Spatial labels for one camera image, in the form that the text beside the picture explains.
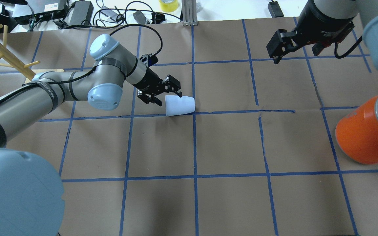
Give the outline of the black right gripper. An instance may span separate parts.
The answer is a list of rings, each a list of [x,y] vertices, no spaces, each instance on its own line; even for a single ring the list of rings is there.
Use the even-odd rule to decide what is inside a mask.
[[[285,29],[278,29],[267,43],[266,49],[275,65],[279,64],[282,58],[288,53],[295,52],[299,45],[295,45],[293,39],[297,37],[297,31],[288,32]],[[324,49],[329,47],[326,42],[317,42],[312,46],[313,55],[320,55]]]

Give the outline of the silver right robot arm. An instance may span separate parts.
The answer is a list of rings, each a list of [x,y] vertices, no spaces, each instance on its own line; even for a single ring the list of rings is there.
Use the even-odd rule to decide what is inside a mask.
[[[355,28],[356,17],[361,20],[362,35],[348,51],[339,54],[339,45]],[[285,55],[306,45],[312,45],[315,56],[333,45],[334,56],[342,59],[362,42],[378,70],[378,0],[309,0],[297,25],[291,31],[276,30],[266,49],[269,57],[278,64]]]

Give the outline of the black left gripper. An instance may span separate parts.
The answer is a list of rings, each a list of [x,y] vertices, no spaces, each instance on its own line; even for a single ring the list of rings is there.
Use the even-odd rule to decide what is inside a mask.
[[[160,79],[158,76],[145,76],[136,86],[137,97],[146,104],[154,103],[161,107],[162,101],[156,96],[162,93],[174,93],[180,98],[183,97],[180,81],[171,75],[165,79]]]

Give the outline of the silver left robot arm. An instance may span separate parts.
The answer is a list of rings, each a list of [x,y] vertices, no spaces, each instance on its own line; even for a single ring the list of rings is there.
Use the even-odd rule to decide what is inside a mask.
[[[0,236],[55,236],[65,208],[57,170],[37,154],[6,148],[8,141],[66,101],[116,109],[125,82],[147,104],[161,106],[157,96],[162,93],[182,97],[177,79],[162,79],[150,69],[155,55],[137,58],[110,34],[98,36],[89,52],[95,59],[90,71],[39,73],[0,97]]]

